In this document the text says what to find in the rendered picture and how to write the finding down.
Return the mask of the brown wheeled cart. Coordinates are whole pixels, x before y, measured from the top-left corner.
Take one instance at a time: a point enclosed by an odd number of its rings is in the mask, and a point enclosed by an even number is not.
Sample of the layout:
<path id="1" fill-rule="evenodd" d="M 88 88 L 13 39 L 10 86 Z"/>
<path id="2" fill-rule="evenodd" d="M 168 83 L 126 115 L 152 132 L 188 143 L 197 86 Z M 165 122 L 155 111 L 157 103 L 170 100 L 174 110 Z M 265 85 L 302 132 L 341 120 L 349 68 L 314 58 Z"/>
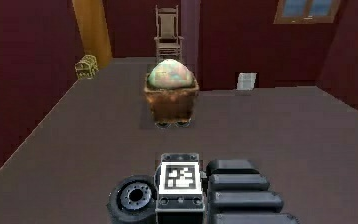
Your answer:
<path id="1" fill-rule="evenodd" d="M 144 95 L 152 120 L 158 128 L 188 127 L 192 121 L 199 85 L 194 80 L 189 87 L 177 89 L 155 88 L 145 81 Z"/>

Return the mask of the orange wooden door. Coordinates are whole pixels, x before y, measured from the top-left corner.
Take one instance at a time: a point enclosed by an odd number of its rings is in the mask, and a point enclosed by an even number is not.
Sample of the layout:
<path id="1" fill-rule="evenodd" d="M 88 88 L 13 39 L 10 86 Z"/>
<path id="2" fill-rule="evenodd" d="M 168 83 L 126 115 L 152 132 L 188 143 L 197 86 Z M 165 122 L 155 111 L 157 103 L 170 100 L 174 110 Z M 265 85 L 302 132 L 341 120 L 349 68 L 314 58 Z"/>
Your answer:
<path id="1" fill-rule="evenodd" d="M 112 60 L 103 0 L 71 0 L 84 53 L 97 59 L 100 69 Z"/>

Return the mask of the white square box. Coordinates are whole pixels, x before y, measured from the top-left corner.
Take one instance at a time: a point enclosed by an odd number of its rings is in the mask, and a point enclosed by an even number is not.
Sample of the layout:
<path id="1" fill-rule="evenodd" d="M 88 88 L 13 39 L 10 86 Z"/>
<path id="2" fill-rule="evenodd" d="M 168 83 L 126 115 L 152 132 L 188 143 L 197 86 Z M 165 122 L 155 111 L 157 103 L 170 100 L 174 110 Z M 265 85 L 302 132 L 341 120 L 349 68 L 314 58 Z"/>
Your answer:
<path id="1" fill-rule="evenodd" d="M 249 91 L 255 88 L 256 73 L 240 73 L 237 80 L 237 89 Z"/>

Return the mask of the brown wooden rocking chair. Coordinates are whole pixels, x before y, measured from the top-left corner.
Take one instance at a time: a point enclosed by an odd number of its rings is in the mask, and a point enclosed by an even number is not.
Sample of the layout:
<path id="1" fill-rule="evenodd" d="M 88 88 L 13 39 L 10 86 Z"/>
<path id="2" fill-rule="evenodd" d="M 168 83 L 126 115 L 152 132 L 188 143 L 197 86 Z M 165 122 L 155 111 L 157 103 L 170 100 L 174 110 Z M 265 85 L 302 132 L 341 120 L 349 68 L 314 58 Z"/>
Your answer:
<path id="1" fill-rule="evenodd" d="M 183 40 L 179 34 L 179 6 L 174 8 L 155 6 L 156 62 L 165 59 L 183 61 Z"/>

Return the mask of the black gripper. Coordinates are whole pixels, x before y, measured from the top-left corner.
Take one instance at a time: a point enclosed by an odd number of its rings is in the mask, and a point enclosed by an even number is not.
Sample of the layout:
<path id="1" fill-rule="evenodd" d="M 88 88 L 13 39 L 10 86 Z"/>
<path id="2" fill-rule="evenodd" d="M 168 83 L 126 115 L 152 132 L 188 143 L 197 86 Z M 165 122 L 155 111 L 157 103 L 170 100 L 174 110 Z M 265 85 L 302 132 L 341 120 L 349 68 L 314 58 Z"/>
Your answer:
<path id="1" fill-rule="evenodd" d="M 125 178 L 109 194 L 107 210 L 111 224 L 156 224 L 156 198 L 151 176 Z"/>

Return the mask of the wooden framed window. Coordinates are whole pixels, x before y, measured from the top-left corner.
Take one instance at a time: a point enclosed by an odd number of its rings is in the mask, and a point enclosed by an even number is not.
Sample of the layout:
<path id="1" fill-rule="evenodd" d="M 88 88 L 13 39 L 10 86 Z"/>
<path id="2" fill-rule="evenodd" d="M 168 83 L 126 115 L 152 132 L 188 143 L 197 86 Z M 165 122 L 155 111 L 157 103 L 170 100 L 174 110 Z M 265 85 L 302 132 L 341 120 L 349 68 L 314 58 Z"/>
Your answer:
<path id="1" fill-rule="evenodd" d="M 279 0 L 275 24 L 333 23 L 341 0 Z"/>

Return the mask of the pale iridescent egg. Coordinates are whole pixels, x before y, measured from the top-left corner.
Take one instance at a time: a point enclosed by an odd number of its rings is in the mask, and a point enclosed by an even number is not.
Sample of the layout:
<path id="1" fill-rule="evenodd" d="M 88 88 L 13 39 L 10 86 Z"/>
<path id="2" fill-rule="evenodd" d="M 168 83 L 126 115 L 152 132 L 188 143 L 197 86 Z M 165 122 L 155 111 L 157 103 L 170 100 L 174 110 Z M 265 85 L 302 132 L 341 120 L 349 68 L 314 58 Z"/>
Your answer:
<path id="1" fill-rule="evenodd" d="M 161 61 L 147 77 L 147 83 L 156 89 L 187 88 L 191 87 L 193 82 L 192 72 L 175 59 Z"/>

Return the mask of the yellow treasure chest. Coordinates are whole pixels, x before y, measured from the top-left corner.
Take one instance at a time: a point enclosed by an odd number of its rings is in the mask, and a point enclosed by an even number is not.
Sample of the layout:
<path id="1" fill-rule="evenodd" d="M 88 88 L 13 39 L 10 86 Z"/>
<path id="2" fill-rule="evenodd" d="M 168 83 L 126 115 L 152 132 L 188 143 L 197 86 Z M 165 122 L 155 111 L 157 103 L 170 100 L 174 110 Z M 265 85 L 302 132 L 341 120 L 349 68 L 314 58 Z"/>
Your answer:
<path id="1" fill-rule="evenodd" d="M 75 64 L 78 79 L 93 79 L 97 72 L 98 64 L 94 55 L 85 55 Z"/>

